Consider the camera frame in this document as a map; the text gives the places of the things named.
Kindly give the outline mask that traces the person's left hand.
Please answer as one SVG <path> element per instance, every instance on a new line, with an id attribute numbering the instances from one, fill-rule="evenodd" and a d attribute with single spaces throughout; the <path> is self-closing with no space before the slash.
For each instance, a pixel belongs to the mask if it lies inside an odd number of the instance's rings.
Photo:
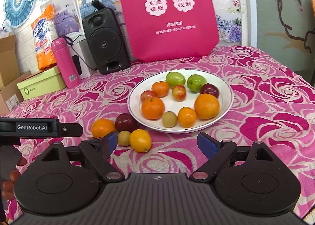
<path id="1" fill-rule="evenodd" d="M 8 180 L 4 180 L 2 183 L 2 197 L 5 200 L 12 201 L 14 199 L 14 184 L 21 176 L 21 173 L 15 168 L 8 174 Z"/>

